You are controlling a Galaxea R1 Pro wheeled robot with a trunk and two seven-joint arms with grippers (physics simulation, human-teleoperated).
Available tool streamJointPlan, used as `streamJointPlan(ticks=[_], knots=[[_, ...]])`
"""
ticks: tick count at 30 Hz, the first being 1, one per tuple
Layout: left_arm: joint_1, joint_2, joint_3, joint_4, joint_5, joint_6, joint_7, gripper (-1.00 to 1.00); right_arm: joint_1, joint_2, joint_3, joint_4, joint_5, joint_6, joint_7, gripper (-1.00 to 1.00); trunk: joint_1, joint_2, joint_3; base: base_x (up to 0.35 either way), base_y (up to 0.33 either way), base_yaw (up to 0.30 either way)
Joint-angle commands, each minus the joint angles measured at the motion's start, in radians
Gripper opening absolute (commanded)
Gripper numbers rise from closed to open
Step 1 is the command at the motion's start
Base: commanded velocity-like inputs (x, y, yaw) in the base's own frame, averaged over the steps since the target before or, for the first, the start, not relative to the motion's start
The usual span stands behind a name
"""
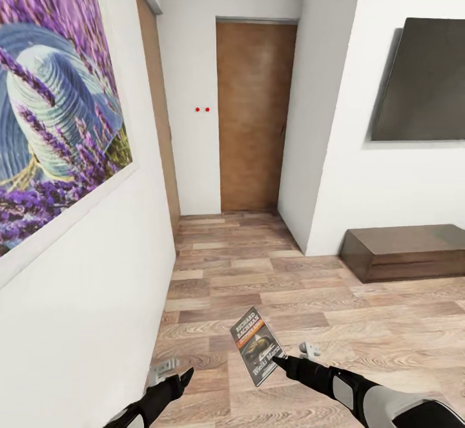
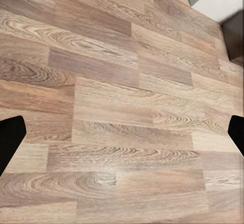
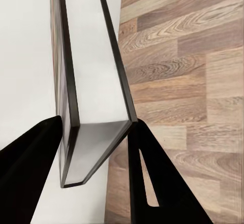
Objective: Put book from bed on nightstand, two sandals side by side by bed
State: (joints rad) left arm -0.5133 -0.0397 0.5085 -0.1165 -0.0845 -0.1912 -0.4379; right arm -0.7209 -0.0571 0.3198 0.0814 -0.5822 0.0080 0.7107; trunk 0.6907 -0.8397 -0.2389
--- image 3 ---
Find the hardback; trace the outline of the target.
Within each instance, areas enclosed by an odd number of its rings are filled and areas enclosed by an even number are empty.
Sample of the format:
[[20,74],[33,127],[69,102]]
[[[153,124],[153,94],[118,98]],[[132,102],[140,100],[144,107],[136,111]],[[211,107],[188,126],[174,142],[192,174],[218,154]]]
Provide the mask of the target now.
[[106,0],[50,0],[60,187],[86,184],[138,123]]

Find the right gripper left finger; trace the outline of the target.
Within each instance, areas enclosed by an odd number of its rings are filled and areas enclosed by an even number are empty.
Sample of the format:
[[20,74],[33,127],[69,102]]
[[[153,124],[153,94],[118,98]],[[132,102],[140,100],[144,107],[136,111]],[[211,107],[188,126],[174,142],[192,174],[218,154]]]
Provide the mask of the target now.
[[0,224],[30,224],[62,140],[61,116],[0,150]]

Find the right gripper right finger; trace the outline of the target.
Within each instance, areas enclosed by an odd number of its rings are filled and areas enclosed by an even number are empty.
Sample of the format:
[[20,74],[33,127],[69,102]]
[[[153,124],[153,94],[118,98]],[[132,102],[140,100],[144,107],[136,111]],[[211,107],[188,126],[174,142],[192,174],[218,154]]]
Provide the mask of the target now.
[[[141,150],[159,207],[147,203]],[[128,133],[131,224],[214,224],[146,123]]]

